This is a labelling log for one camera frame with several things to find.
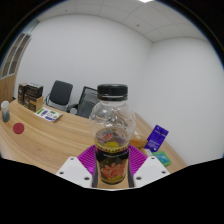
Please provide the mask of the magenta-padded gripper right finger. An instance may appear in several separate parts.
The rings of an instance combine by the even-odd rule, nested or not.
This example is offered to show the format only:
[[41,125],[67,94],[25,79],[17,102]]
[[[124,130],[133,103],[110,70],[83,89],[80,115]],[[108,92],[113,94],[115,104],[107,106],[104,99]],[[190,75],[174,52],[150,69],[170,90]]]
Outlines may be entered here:
[[147,156],[134,146],[129,146],[128,184],[130,188],[140,188],[157,181],[170,172],[155,156]]

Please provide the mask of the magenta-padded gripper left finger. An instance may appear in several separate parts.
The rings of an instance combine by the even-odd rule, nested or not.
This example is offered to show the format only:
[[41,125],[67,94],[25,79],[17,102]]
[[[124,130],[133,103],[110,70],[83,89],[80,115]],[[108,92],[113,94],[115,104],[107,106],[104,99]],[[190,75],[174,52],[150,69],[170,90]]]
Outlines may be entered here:
[[84,188],[96,188],[98,174],[95,146],[88,147],[78,157],[70,156],[56,175]]

